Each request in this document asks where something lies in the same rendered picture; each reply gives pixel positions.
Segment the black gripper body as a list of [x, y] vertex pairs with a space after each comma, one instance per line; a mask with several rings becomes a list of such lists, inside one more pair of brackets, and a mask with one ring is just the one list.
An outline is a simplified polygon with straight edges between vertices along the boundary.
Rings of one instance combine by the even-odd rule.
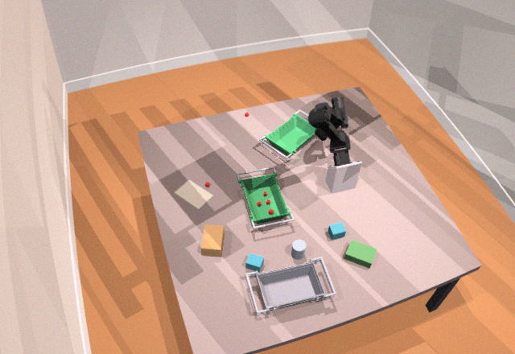
[[[339, 126], [333, 125], [336, 129], [338, 129]], [[315, 135], [321, 140], [324, 141], [328, 137], [320, 128], [317, 128], [315, 130]]]

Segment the grey cylinder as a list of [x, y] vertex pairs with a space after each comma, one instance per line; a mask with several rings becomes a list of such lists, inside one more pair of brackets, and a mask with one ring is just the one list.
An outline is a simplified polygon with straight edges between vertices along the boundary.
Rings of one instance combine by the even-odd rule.
[[296, 240], [293, 242], [291, 256], [296, 260], [303, 259], [306, 250], [306, 243], [302, 240]]

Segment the small light blue block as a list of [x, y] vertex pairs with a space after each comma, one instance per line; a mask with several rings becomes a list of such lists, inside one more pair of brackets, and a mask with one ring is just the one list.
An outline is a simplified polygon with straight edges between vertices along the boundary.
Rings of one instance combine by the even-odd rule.
[[346, 230], [342, 224], [342, 222], [337, 224], [330, 224], [328, 227], [328, 233], [332, 240], [345, 237]]
[[254, 270], [254, 271], [258, 271], [260, 273], [263, 264], [264, 264], [264, 257], [259, 257], [257, 255], [250, 253], [246, 260], [245, 268]]

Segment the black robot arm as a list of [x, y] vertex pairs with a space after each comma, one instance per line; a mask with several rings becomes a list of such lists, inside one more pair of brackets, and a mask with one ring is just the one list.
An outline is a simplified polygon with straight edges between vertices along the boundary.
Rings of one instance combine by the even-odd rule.
[[[350, 138], [343, 131], [333, 126], [348, 128], [348, 118], [345, 114], [343, 97], [332, 99], [332, 107], [327, 102], [319, 103], [309, 113], [308, 122], [315, 128], [320, 128], [330, 139], [330, 152], [334, 153], [334, 167], [350, 164], [348, 150], [351, 150]], [[340, 148], [345, 148], [337, 150]]]

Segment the green plastic tray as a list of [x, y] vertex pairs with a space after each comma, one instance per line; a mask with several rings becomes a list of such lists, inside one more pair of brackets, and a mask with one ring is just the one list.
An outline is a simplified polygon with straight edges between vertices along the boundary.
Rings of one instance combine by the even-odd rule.
[[[285, 216], [289, 216], [292, 211], [289, 212], [285, 200], [283, 199], [281, 190], [278, 185], [278, 179], [276, 179], [277, 173], [272, 175], [263, 175], [250, 179], [237, 180], [241, 183], [245, 193], [245, 198], [249, 205], [250, 220], [257, 224], [269, 222], [272, 220], [280, 220]], [[267, 195], [264, 196], [263, 192], [266, 191]], [[266, 201], [270, 200], [270, 205], [266, 204]], [[258, 207], [257, 202], [260, 202], [262, 206]], [[274, 210], [272, 215], [269, 214], [269, 210]], [[291, 215], [290, 218], [292, 219]]]

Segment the green rectangular block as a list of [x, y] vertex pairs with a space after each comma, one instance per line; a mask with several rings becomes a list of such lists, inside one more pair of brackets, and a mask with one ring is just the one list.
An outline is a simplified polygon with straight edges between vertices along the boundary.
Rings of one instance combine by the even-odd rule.
[[353, 261], [360, 266], [365, 266], [370, 269], [376, 251], [377, 249], [369, 245], [364, 245], [358, 241], [352, 240], [344, 256], [344, 259], [350, 262]]

